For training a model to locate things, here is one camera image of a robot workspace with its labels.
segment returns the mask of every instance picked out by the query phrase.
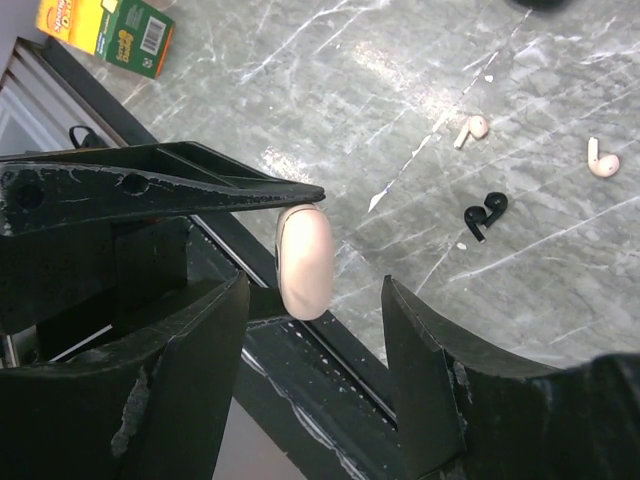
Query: earbud stem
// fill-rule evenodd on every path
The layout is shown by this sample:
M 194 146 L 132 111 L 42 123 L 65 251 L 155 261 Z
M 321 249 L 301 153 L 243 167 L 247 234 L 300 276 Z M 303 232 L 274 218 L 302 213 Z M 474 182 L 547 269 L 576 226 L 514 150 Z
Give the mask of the earbud stem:
M 464 145 L 464 142 L 467 140 L 468 136 L 469 136 L 469 120 L 464 122 L 464 125 L 462 126 L 462 130 L 460 130 L 460 134 L 458 135 L 458 138 L 456 138 L 456 141 L 453 142 L 453 148 L 455 148 L 456 150 L 460 150 Z

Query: gray marble surface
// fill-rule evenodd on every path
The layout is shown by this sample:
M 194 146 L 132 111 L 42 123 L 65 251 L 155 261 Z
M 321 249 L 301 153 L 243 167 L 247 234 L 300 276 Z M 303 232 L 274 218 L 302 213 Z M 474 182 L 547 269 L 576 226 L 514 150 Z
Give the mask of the gray marble surface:
M 544 363 L 640 349 L 635 0 L 149 3 L 177 22 L 158 80 L 77 57 L 161 141 L 324 186 L 332 310 L 381 359 L 387 273 Z M 456 151 L 470 114 L 491 131 Z M 621 157 L 614 177 L 589 172 L 590 136 Z M 510 208 L 479 244 L 462 214 L 495 190 Z M 241 219 L 273 245 L 275 212 Z

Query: cardboard box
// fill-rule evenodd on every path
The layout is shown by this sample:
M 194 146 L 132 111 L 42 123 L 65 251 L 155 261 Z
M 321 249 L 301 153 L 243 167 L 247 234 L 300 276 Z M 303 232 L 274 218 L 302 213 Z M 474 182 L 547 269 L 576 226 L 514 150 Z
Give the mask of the cardboard box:
M 156 78 L 175 24 L 141 0 L 41 0 L 36 26 L 107 62 Z

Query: screw hole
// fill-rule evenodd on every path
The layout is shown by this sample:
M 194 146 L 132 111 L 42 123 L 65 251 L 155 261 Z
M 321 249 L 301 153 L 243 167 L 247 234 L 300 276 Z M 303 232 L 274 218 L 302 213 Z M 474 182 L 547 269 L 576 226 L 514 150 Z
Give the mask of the screw hole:
M 18 189 L 16 202 L 25 210 L 35 210 L 44 202 L 44 192 L 37 185 L 28 183 Z
M 149 180 L 137 173 L 130 173 L 122 180 L 122 189 L 129 195 L 142 195 L 149 189 Z

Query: black metal frame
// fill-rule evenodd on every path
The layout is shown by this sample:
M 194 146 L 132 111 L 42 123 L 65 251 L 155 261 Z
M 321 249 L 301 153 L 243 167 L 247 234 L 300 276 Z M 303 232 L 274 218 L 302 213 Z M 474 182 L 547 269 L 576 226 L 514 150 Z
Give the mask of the black metal frame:
M 41 57 L 127 144 L 157 143 L 57 42 Z M 204 263 L 277 285 L 273 255 L 230 213 L 192 221 Z M 389 372 L 333 315 L 253 325 L 245 349 L 257 363 L 241 362 L 234 396 L 307 478 L 405 478 Z

